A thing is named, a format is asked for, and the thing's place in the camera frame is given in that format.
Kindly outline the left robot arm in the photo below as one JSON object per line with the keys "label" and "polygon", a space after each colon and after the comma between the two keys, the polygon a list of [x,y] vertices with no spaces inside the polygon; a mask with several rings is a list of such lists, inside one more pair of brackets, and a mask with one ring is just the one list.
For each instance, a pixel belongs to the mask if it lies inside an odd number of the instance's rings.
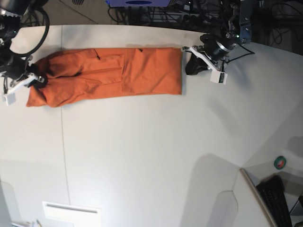
{"label": "left robot arm", "polygon": [[250,1],[222,0],[220,7],[220,34],[203,34],[200,36],[202,45],[183,47],[183,51],[191,53],[190,60],[185,66],[187,75],[193,76],[205,70],[216,70],[223,78],[227,64],[254,54],[244,47],[251,42]]}

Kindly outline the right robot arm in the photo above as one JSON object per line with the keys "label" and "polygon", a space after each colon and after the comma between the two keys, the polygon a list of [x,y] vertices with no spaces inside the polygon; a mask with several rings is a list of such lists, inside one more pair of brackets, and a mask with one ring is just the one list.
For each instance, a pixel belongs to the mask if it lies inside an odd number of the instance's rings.
{"label": "right robot arm", "polygon": [[[8,92],[9,86],[19,83],[34,76],[34,79],[25,84],[44,87],[47,83],[45,76],[41,76],[36,64],[29,64],[32,54],[44,43],[50,27],[50,19],[43,6],[46,0],[2,0],[0,2],[0,76],[4,78],[3,90]],[[15,38],[20,28],[27,25],[22,18],[28,15],[34,17],[36,12],[43,16],[45,31],[38,44],[26,53],[16,53],[10,49],[12,39]]]}

